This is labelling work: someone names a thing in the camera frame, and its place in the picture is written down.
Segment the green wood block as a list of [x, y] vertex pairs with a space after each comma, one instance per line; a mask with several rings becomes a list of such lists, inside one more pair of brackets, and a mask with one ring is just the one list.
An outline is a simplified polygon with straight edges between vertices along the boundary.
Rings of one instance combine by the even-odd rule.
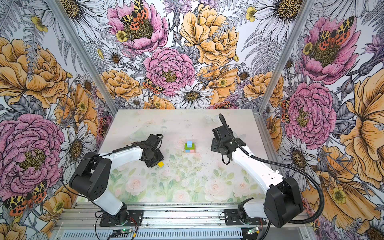
[[185, 147], [184, 147], [185, 150], [195, 150], [196, 149], [196, 145], [192, 142], [187, 142], [185, 143]]

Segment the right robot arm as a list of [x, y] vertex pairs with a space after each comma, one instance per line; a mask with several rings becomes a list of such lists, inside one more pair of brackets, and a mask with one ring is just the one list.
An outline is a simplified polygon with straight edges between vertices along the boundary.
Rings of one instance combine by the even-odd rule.
[[298, 183], [284, 178], [256, 156], [239, 138], [232, 138], [232, 130], [220, 126], [213, 129], [211, 151], [228, 157], [230, 162], [241, 166], [265, 194], [263, 203], [249, 198], [238, 204], [240, 220], [248, 224], [254, 219], [267, 219], [277, 228], [291, 221], [303, 210]]

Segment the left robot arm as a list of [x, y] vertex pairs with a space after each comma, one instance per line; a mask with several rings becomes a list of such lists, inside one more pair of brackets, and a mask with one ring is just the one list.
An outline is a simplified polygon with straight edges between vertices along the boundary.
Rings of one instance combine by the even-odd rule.
[[147, 140], [113, 150], [106, 154], [87, 153], [69, 180], [69, 186], [98, 206], [108, 224], [122, 226], [129, 221], [127, 205], [108, 190], [113, 170], [131, 162], [144, 162], [148, 168], [162, 163], [162, 134], [151, 134]]

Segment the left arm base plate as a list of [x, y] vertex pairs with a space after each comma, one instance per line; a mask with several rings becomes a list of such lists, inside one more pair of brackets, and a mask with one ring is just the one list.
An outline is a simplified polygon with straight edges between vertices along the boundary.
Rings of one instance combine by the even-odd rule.
[[140, 227], [143, 220], [143, 210], [126, 210], [113, 216], [103, 212], [100, 227]]

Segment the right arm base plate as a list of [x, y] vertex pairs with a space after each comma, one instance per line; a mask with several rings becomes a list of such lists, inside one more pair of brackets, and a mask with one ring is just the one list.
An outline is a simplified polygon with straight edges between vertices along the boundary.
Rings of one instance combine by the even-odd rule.
[[226, 226], [237, 226], [237, 225], [266, 225], [267, 221], [261, 218], [249, 218], [245, 213], [238, 209], [225, 209], [224, 210], [224, 221]]

